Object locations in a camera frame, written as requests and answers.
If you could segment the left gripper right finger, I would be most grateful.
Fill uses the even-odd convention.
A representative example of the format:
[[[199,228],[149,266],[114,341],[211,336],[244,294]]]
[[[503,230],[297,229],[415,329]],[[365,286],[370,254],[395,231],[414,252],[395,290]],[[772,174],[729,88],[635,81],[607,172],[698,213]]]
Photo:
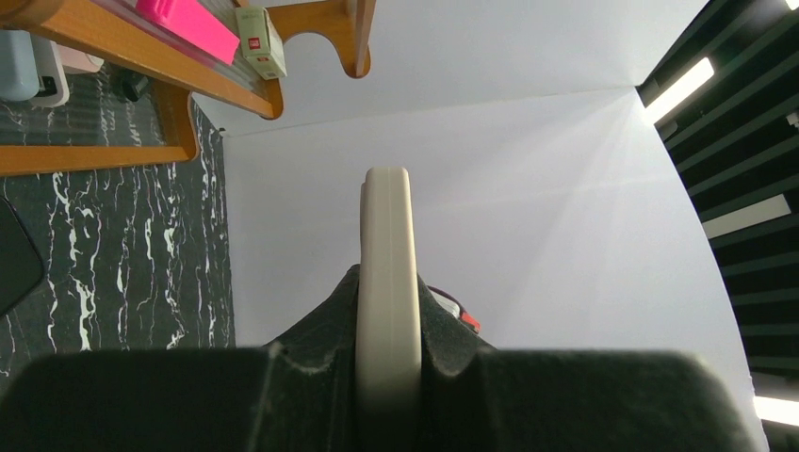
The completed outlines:
[[[419,286],[418,451],[753,451],[723,383],[657,350],[501,349]]]

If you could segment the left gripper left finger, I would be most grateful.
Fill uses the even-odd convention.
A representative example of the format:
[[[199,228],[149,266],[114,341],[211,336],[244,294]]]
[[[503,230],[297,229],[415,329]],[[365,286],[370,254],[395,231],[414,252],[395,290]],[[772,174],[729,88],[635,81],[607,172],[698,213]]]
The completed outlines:
[[[31,363],[1,400],[5,451],[354,451],[352,266],[253,348],[96,351]]]

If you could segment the phone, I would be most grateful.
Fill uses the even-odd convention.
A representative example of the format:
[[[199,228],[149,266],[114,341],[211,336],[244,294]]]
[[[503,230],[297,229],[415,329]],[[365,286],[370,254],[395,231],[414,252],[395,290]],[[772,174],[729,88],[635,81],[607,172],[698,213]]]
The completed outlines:
[[[364,412],[413,412],[422,350],[409,175],[375,167],[362,184],[355,381]]]

